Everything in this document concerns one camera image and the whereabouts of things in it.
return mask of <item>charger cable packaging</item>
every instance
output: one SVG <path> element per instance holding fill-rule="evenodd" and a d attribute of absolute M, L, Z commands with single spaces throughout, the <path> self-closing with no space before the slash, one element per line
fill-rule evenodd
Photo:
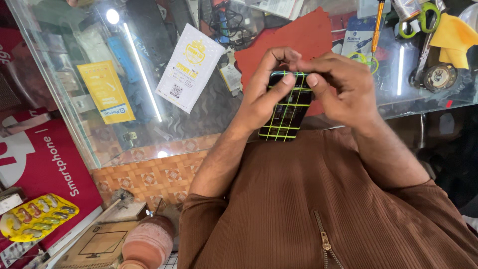
<path fill-rule="evenodd" d="M 191 113 L 223 52 L 223 46 L 187 24 L 156 93 Z"/>

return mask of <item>zipper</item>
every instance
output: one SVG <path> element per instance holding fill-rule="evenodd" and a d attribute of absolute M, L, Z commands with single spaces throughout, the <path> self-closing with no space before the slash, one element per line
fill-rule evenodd
<path fill-rule="evenodd" d="M 335 262 L 338 264 L 340 269 L 344 269 L 340 261 L 338 261 L 337 256 L 335 256 L 334 251 L 332 250 L 332 246 L 330 245 L 330 242 L 328 240 L 327 233 L 324 231 L 324 227 L 322 226 L 322 220 L 320 219 L 319 211 L 314 210 L 314 215 L 315 215 L 315 220 L 317 220 L 317 226 L 319 226 L 320 237 L 322 238 L 322 251 L 324 253 L 324 269 L 328 268 L 327 252 L 329 252 L 332 258 L 334 258 Z"/>

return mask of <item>smartphone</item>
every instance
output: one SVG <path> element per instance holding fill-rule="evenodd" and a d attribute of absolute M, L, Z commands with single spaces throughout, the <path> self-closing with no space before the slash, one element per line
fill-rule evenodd
<path fill-rule="evenodd" d="M 267 90 L 274 87 L 285 71 L 274 71 L 269 78 Z M 290 93 L 274 107 L 270 120 L 259 129 L 259 138 L 272 141 L 293 141 L 300 129 L 302 119 L 312 101 L 312 90 L 305 81 L 306 73 L 294 72 L 295 85 Z"/>

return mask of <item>yellow cloth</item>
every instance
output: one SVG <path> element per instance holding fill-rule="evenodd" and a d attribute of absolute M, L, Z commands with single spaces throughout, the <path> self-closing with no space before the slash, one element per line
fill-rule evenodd
<path fill-rule="evenodd" d="M 478 34 L 458 17 L 444 13 L 430 45 L 442 48 L 440 62 L 468 69 L 467 50 L 478 45 Z"/>

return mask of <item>red mat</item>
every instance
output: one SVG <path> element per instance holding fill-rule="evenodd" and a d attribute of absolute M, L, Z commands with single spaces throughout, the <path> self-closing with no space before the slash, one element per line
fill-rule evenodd
<path fill-rule="evenodd" d="M 237 51 L 234 57 L 242 72 L 243 89 L 257 68 L 266 50 L 270 47 L 289 46 L 302 54 L 302 59 L 310 60 L 329 52 L 332 48 L 332 33 L 328 13 L 321 7 L 300 17 L 275 32 L 261 33 L 254 44 L 244 50 Z M 322 104 L 312 101 L 306 116 L 323 113 Z"/>

